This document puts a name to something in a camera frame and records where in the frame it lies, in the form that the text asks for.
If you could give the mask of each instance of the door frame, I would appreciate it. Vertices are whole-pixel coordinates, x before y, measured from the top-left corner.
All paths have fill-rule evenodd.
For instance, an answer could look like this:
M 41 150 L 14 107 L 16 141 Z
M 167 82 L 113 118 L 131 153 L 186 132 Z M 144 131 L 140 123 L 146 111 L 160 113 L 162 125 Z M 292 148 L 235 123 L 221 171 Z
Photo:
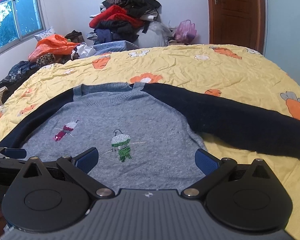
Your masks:
M 213 5 L 214 0 L 208 0 L 209 4 L 209 43 L 215 44 L 213 33 Z M 257 0 L 258 4 L 258 27 L 256 50 L 263 53 L 265 33 L 266 33 L 266 0 Z

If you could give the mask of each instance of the leopard print fabric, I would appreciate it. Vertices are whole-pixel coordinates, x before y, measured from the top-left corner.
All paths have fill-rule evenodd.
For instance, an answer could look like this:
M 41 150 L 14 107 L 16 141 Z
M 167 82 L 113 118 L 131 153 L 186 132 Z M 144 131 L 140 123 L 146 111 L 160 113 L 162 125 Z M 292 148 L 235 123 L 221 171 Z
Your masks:
M 48 53 L 37 59 L 37 66 L 41 68 L 53 64 L 55 62 L 56 62 L 56 57 L 52 53 Z

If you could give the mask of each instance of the window frame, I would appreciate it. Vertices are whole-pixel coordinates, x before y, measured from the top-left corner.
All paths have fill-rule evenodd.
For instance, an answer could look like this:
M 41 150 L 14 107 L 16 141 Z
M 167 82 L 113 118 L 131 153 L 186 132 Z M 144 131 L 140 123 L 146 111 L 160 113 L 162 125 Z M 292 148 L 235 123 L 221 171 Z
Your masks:
M 20 24 L 19 24 L 19 21 L 18 21 L 18 14 L 17 14 L 17 11 L 16 11 L 16 1 L 12 0 L 11 3 L 12 3 L 12 8 L 13 8 L 13 16 L 14 16 L 14 19 L 15 19 L 15 27 L 16 27 L 19 38 L 14 40 L 14 41 L 9 42 L 8 44 L 6 44 L 4 46 L 2 46 L 0 48 L 0 55 L 3 54 L 4 52 L 16 47 L 17 45 L 32 39 L 34 37 L 34 35 L 42 33 L 46 30 L 46 25 L 44 23 L 44 17 L 43 17 L 43 13 L 42 13 L 42 7 L 41 7 L 41 1 L 40 0 L 36 0 L 36 4 L 37 4 L 38 15 L 39 15 L 39 18 L 40 18 L 40 23 L 41 23 L 41 29 L 36 31 L 36 32 L 27 33 L 24 36 L 21 35 Z

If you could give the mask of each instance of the window pane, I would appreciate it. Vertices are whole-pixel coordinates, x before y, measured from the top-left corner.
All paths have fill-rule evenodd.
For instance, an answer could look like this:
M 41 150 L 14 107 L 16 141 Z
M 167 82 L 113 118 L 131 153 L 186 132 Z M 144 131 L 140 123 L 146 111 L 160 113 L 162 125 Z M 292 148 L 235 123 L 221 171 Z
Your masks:
M 16 11 L 22 36 L 42 29 L 36 0 L 16 0 Z
M 0 4 L 0 48 L 18 38 L 12 3 L 2 3 Z

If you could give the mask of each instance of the floral pillow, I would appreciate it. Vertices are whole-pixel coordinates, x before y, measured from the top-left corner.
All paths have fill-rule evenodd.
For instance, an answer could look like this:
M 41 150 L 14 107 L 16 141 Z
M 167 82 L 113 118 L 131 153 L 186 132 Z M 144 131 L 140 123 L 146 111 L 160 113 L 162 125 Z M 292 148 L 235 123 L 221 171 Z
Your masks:
M 47 31 L 35 35 L 35 38 L 37 39 L 37 41 L 41 41 L 42 39 L 47 38 L 53 34 L 56 34 L 56 32 L 54 31 L 53 27 L 51 27 Z

